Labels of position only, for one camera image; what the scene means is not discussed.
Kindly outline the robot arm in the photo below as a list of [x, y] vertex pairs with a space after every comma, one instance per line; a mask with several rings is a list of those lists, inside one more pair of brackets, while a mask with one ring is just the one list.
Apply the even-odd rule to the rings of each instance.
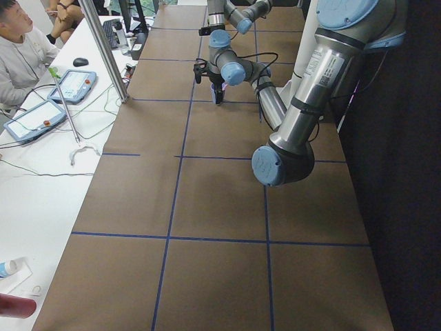
[[207, 1], [207, 26], [199, 29], [200, 36], [208, 36], [215, 30], [224, 30], [229, 22], [241, 34], [246, 34], [253, 22], [270, 13], [273, 1], [248, 1], [250, 6], [239, 10], [236, 5], [228, 0]]
[[225, 24], [245, 34], [253, 22], [269, 14], [272, 1], [251, 1], [239, 10], [230, 1], [209, 1], [207, 71], [217, 96], [223, 85], [248, 82], [258, 97], [272, 134], [252, 156], [255, 177], [267, 186], [306, 178], [314, 168], [309, 137], [352, 59], [381, 52], [403, 42], [406, 1], [312, 1], [303, 37], [312, 40], [309, 61], [300, 79], [286, 86], [283, 99], [261, 63], [241, 59], [231, 47]]

